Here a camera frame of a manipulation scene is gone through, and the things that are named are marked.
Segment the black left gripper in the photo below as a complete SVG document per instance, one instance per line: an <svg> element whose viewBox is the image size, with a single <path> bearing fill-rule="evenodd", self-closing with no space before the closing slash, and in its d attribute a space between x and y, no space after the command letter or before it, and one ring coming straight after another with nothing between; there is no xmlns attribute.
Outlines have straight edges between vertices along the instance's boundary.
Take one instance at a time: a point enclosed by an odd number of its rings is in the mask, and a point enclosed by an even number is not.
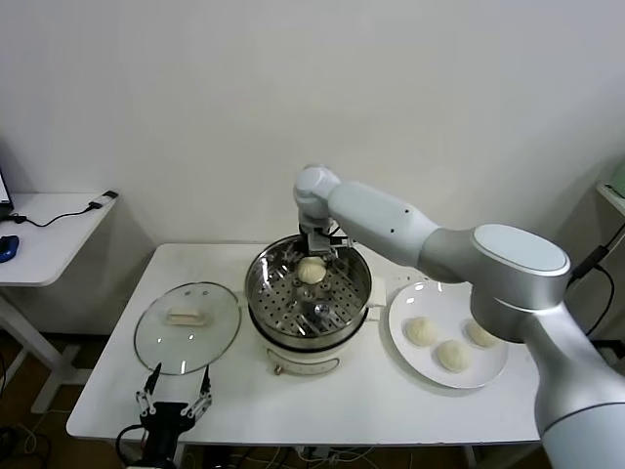
<svg viewBox="0 0 625 469"><path fill-rule="evenodd" d="M194 426L212 404L210 366L204 368L198 398L187 405L176 402L153 403L152 395L160 376L161 363L136 393L141 423L147 431L143 460L173 460L179 437Z"/></svg>

